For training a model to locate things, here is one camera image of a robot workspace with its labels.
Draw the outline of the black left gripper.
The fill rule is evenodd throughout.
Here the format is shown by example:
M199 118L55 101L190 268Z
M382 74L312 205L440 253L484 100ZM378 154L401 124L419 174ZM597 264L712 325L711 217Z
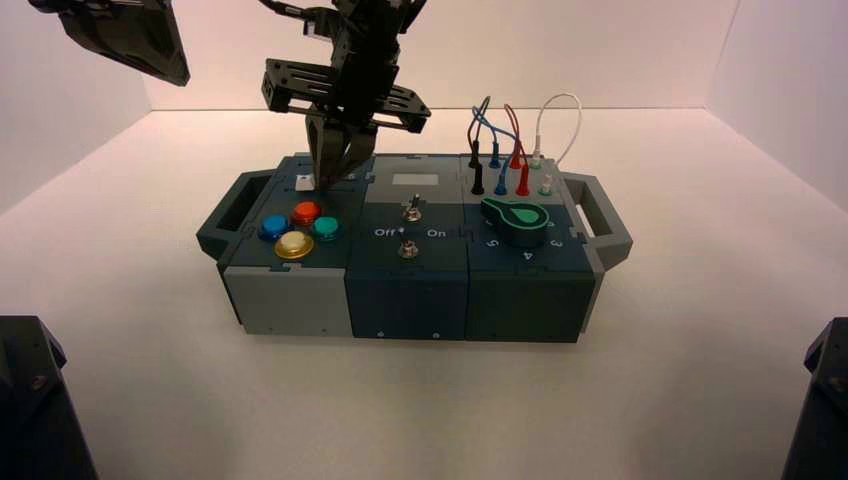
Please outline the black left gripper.
M263 5L301 20L304 35L332 44L328 65L267 59L261 87L270 111L307 115L318 190L329 189L372 156L377 127L423 130L428 107L395 81L398 37L414 23L424 1L334 1L330 8L281 1ZM342 122L365 127L344 130Z

